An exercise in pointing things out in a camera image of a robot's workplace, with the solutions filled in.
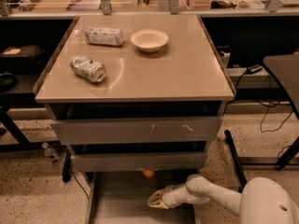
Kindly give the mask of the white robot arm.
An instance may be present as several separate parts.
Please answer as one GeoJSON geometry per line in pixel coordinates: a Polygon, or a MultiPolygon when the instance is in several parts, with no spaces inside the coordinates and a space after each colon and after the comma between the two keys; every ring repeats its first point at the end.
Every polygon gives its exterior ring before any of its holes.
{"type": "Polygon", "coordinates": [[[182,184],[155,191],[148,206],[171,209],[184,203],[206,203],[208,199],[239,217],[240,224],[299,224],[299,208],[290,194],[265,177],[251,179],[239,193],[213,184],[201,175],[189,175],[182,184]]]}

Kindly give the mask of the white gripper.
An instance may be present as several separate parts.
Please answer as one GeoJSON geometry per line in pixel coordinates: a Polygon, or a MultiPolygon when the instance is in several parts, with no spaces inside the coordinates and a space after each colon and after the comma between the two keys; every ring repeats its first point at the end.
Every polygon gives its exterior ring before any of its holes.
{"type": "Polygon", "coordinates": [[[148,206],[156,209],[176,208],[189,203],[193,196],[185,184],[166,186],[155,191],[148,200],[148,206]]]}

